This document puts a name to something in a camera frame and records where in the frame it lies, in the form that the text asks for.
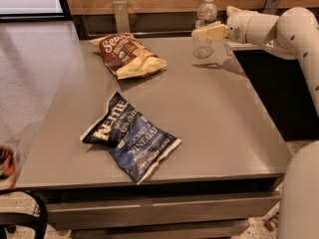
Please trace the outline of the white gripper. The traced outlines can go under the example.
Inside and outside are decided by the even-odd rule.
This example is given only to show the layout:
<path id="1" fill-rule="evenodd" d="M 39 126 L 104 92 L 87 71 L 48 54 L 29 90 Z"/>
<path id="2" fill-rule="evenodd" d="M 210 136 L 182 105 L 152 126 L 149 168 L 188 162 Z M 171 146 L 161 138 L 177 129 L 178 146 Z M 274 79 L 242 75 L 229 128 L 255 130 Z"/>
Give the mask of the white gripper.
<path id="1" fill-rule="evenodd" d="M 248 42 L 248 26 L 256 11 L 241 10 L 233 6 L 226 7 L 226 25 L 208 25 L 191 32 L 194 40 L 223 40 L 228 36 L 232 42 L 246 44 Z"/>

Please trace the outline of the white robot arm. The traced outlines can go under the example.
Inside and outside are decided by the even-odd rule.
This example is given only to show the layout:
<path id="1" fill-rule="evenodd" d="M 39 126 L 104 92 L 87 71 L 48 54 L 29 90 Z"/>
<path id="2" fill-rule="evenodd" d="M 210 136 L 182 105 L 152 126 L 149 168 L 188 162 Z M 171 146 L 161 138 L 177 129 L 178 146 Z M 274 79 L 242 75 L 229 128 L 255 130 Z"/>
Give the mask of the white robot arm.
<path id="1" fill-rule="evenodd" d="M 296 60 L 311 104 L 319 114 L 318 22 L 309 10 L 282 15 L 227 8 L 227 22 L 191 32 L 195 42 L 229 39 L 251 43 L 281 59 Z M 277 239 L 319 239 L 319 141 L 300 148 L 288 164 L 282 186 Z"/>

